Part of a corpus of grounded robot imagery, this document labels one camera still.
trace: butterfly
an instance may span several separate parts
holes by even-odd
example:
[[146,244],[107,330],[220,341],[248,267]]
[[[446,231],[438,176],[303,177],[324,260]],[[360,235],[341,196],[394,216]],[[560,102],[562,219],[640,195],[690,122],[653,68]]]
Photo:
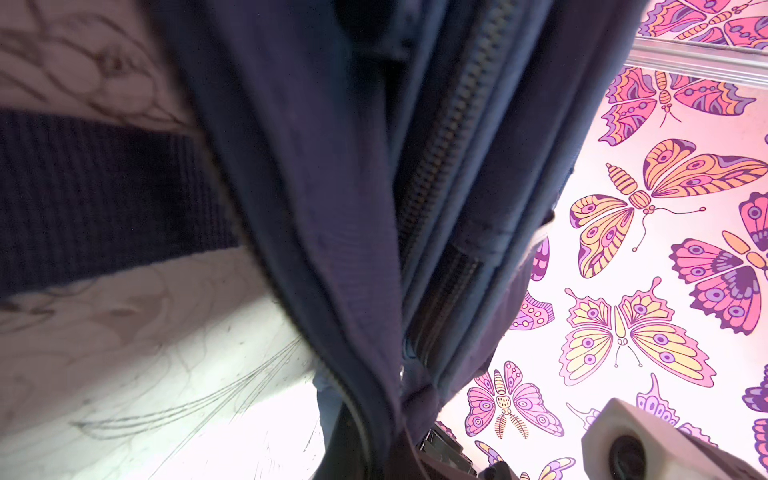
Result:
[[[561,480],[563,478],[563,470],[567,470],[574,465],[576,465],[576,460],[571,457],[552,460],[538,474],[538,480]],[[531,480],[531,477],[528,476],[528,473],[522,472],[520,480]]]
[[651,76],[641,68],[622,67],[605,94],[608,104],[613,106],[601,117],[608,126],[608,132],[599,141],[615,147],[627,140],[645,124],[657,104],[661,104],[664,120],[669,114],[679,121],[672,114],[672,94],[668,88],[675,92],[676,101],[712,115],[741,115],[744,108],[756,100],[739,96],[739,88],[731,83],[666,74],[662,71],[656,71],[654,77],[658,92]]
[[[669,373],[696,385],[713,385],[715,371],[707,365],[709,356],[699,349],[698,342],[686,335],[683,328],[671,323],[674,310],[667,306],[666,300],[654,294],[659,283],[661,278],[657,276],[650,290],[625,295],[613,308],[602,298],[580,298],[571,289],[565,289],[576,300],[568,317],[568,323],[575,329],[565,337],[560,357],[563,365],[560,376],[565,385],[576,385],[600,368],[611,351],[614,337],[617,337],[619,349],[631,340],[642,353]],[[614,366],[618,366],[617,361],[618,350]]]
[[[747,8],[765,2],[749,0],[728,11],[725,8],[729,3],[730,0],[664,0],[648,12],[648,20],[641,24],[638,34],[661,37],[680,32],[674,36],[677,40],[765,48],[768,45],[768,17],[733,18]],[[722,28],[715,26],[723,22]]]
[[483,443],[479,440],[475,440],[475,446],[481,449],[483,453],[485,453],[488,456],[488,465],[493,465],[495,463],[504,461],[502,456],[499,455],[498,452],[496,452],[493,448],[491,448],[491,446],[488,445],[487,443]]
[[544,275],[547,274],[547,267],[549,266],[549,237],[544,238],[544,241],[536,249],[536,253],[533,257],[533,270],[531,270],[531,280],[538,282]]
[[[768,250],[768,194],[753,192],[739,205],[739,212],[750,239],[761,251]],[[690,306],[706,315],[714,313],[720,319],[720,328],[750,335],[760,320],[760,284],[755,269],[768,278],[766,261],[737,235],[724,230],[723,238],[736,252],[744,255],[747,265],[739,257],[709,243],[687,238],[672,246],[672,270],[694,283],[690,295],[695,299]]]
[[512,324],[509,326],[509,329],[533,330],[540,326],[547,325],[552,320],[554,320],[552,304],[539,302],[526,291],[523,303],[520,305],[520,310],[512,321]]
[[690,157],[695,150],[692,142],[674,138],[653,147],[643,163],[645,188],[650,194],[638,190],[637,182],[622,168],[606,164],[611,182],[629,196],[631,205],[610,195],[587,195],[571,205],[571,226],[581,228],[589,223],[579,236],[578,265],[582,277],[592,278],[614,259],[627,236],[635,210],[642,210],[644,216],[656,210],[676,213],[657,208],[650,202],[652,198],[714,194],[748,184],[768,173],[768,164],[764,161],[715,154]]
[[[717,443],[712,443],[712,439],[708,435],[704,435],[701,429],[694,427],[688,422],[682,425],[678,425],[680,417],[677,416],[675,409],[670,407],[667,400],[661,398],[659,393],[659,381],[656,376],[651,373],[650,375],[650,390],[648,393],[638,393],[635,399],[635,405],[646,412],[655,415],[656,417],[664,420],[673,427],[677,428],[683,433],[694,436],[697,439],[709,443],[713,447],[717,447]],[[594,420],[600,415],[600,410],[591,409],[589,412],[580,412],[575,409],[570,403],[566,403],[568,407],[578,418],[584,422],[584,430],[589,429],[592,426]]]
[[512,406],[524,419],[545,432],[557,437],[563,436],[563,425],[560,419],[544,406],[538,387],[533,383],[521,383],[522,379],[523,374],[518,366],[509,361],[504,363],[503,378],[501,373],[495,370],[493,381],[488,372],[475,379],[479,387],[471,387],[467,391],[469,414],[464,421],[467,436],[473,437],[479,434],[493,422],[496,406],[501,412],[494,422],[494,430],[500,439],[504,437],[507,417],[523,438],[528,438],[528,427],[520,417],[512,413]]
[[[755,412],[768,413],[768,365],[763,369],[760,386],[746,389],[741,399]],[[760,455],[760,464],[768,471],[768,419],[755,420],[752,431],[755,433],[755,450]]]

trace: butterfly wallpaper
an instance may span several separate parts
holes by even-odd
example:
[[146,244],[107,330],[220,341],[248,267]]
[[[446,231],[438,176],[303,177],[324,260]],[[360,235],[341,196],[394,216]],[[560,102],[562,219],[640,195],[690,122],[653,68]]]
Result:
[[637,35],[760,50],[768,47],[767,3],[652,0]]
[[[652,36],[737,45],[768,0],[656,9]],[[766,134],[768,90],[621,70],[487,373],[439,416],[479,471],[587,478],[581,437],[618,397],[768,477]]]

